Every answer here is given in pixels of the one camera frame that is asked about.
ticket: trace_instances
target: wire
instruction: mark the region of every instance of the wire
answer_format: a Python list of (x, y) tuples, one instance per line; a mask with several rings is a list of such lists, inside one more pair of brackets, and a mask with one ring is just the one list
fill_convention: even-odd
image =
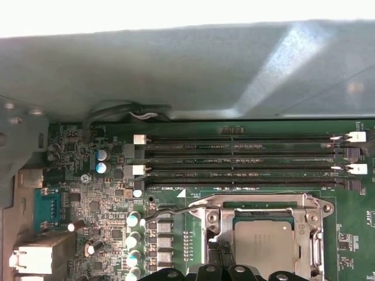
[(121, 113), (129, 112), (139, 112), (142, 111), (142, 107), (139, 104), (122, 104), (116, 105), (114, 107), (108, 107), (91, 113), (83, 122), (82, 122), (82, 141), (85, 144), (90, 143), (91, 131), (90, 126), (93, 122), (98, 121), (102, 118), (113, 116)]
[(149, 217), (144, 218), (145, 224), (148, 224), (151, 221), (155, 221), (158, 216), (163, 215), (163, 214), (173, 214), (173, 215), (178, 215), (178, 214), (183, 214), (198, 208), (204, 208), (207, 207), (206, 204), (200, 204), (200, 205), (194, 205), (182, 209), (171, 209), (171, 208), (164, 208), (156, 211), (154, 214), (150, 215)]
[(143, 114), (143, 115), (137, 115), (133, 112), (129, 112), (131, 116), (133, 116), (134, 118), (136, 119), (139, 119), (139, 120), (147, 120), (149, 118), (153, 118), (153, 117), (158, 117), (159, 114), (157, 113), (153, 113), (153, 112), (149, 112), (149, 113), (146, 113), (146, 114)]

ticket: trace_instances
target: green circuit board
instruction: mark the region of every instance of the green circuit board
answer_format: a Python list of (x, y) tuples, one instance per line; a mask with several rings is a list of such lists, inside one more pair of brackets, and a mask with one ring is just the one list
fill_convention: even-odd
[[(95, 124), (91, 143), (82, 142), (80, 124), (54, 124), (49, 129), (49, 145), (56, 145), (58, 155), (51, 161), (45, 175), (48, 189), (60, 189), (59, 215), (48, 225), (51, 229), (66, 229), (71, 221), (84, 218), (88, 224), (77, 231), (77, 255), (69, 262), (68, 280), (82, 273), (89, 276), (106, 276), (108, 280), (125, 280), (129, 268), (125, 261), (129, 250), (125, 239), (138, 231), (142, 239), (136, 250), (142, 254), (138, 267), (143, 275), (155, 270), (156, 254), (153, 237), (155, 229), (126, 225), (132, 211), (146, 216), (159, 206), (187, 207), (190, 202), (211, 194), (279, 194), (309, 193), (335, 205), (334, 214), (324, 220), (325, 273), (327, 280), (375, 280), (375, 155), (361, 155), (359, 163), (367, 163), (367, 175), (358, 175), (361, 187), (347, 190), (332, 186), (294, 184), (245, 184), (220, 188), (215, 184), (201, 186), (156, 184), (146, 186), (142, 196), (132, 195), (134, 177), (126, 173), (126, 166), (134, 164), (127, 155), (126, 144), (133, 143), (133, 135), (145, 134), (152, 138), (182, 138), (191, 136), (261, 136), (261, 135), (320, 135), (365, 131), (375, 128), (373, 120), (340, 121), (248, 121), (248, 122), (181, 122), (163, 124)], [(108, 173), (96, 172), (96, 153), (100, 149), (110, 152)], [(90, 176), (83, 183), (81, 176)], [(298, 177), (298, 172), (289, 176)], [(346, 175), (337, 173), (337, 177)], [(35, 218), (45, 221), (45, 214), (35, 210)], [(190, 214), (173, 216), (173, 266), (182, 272), (201, 262), (200, 220)], [(84, 244), (88, 239), (100, 239), (104, 247), (97, 255), (86, 258)]]

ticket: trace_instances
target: electrolytic capacitor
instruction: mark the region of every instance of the electrolytic capacitor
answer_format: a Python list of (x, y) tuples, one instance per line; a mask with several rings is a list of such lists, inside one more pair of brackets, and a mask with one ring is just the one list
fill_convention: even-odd
[(60, 146), (56, 143), (53, 143), (51, 145), (48, 146), (47, 150), (49, 152), (59, 152), (60, 151)]
[(139, 232), (133, 231), (125, 240), (125, 244), (128, 249), (134, 248), (141, 240), (141, 234)]
[(86, 225), (86, 223), (85, 223), (84, 220), (78, 220), (78, 221), (75, 221), (75, 222), (71, 222), (70, 224), (68, 224), (68, 231), (74, 232), (74, 231), (76, 231), (80, 228), (83, 228), (85, 225)]
[(77, 279), (75, 279), (75, 281), (88, 281), (88, 276), (83, 274), (80, 277), (78, 277)]
[(138, 262), (141, 260), (141, 253), (137, 250), (133, 250), (129, 253), (127, 257), (127, 266), (133, 268), (137, 266)]
[(50, 155), (47, 156), (47, 160), (49, 162), (56, 162), (56, 161), (59, 161), (60, 159), (60, 155), (58, 155), (57, 153), (51, 153)]
[(96, 159), (98, 161), (106, 161), (109, 160), (110, 157), (110, 153), (103, 149), (98, 150), (96, 153)]
[(87, 253), (89, 255), (94, 255), (98, 250), (100, 250), (104, 246), (104, 243), (102, 240), (96, 240), (94, 243), (92, 243), (87, 248)]
[(104, 174), (110, 171), (111, 165), (109, 163), (99, 162), (96, 164), (95, 169), (98, 174)]
[(141, 277), (141, 270), (139, 268), (131, 268), (125, 277), (125, 281), (137, 281)]
[(127, 225), (129, 225), (130, 227), (135, 227), (139, 223), (140, 219), (141, 214), (139, 212), (131, 212), (127, 217)]

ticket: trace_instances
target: ram slot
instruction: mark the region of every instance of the ram slot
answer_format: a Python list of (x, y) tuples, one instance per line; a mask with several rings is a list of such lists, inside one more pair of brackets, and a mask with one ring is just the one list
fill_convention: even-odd
[(286, 177), (347, 177), (345, 170), (151, 170), (145, 176), (148, 179), (246, 179), (246, 178), (286, 178)]
[(248, 157), (248, 156), (180, 156), (150, 158), (136, 161), (153, 169), (258, 168), (258, 169), (328, 169), (335, 164), (348, 163), (342, 155), (333, 157)]
[(207, 187), (207, 186), (244, 186), (244, 187), (277, 187), (282, 186), (287, 190), (288, 187), (344, 187), (346, 190), (361, 190), (362, 185), (360, 180), (345, 179), (338, 181), (336, 178), (284, 178), (284, 179), (260, 179), (260, 178), (246, 178), (246, 179), (153, 179), (146, 182), (146, 188), (170, 186), (170, 187)]
[(209, 184), (209, 183), (176, 183), (176, 184), (150, 184), (147, 186), (148, 190), (169, 190), (169, 189), (199, 189), (199, 190), (258, 190), (261, 188), (304, 188), (304, 189), (315, 189), (317, 187), (329, 187), (331, 189), (346, 189), (353, 190), (360, 185), (360, 180), (347, 180), (340, 178), (328, 178), (328, 179), (293, 179), (293, 182), (286, 182), (284, 179), (270, 179), (269, 181), (262, 181), (259, 183), (248, 183), (248, 184)]
[(160, 150), (324, 150), (327, 148), (344, 148), (335, 142), (253, 142), (253, 141), (231, 141), (231, 142), (182, 142), (182, 143), (156, 143), (150, 145), (138, 145), (138, 148), (150, 151)]
[[(326, 142), (332, 141), (332, 134), (322, 134), (322, 135), (225, 135), (225, 136), (171, 136), (171, 137), (152, 137), (153, 143), (175, 143), (175, 142), (186, 142), (186, 141), (282, 141), (282, 142)], [(345, 142), (344, 139), (335, 140), (336, 143)]]

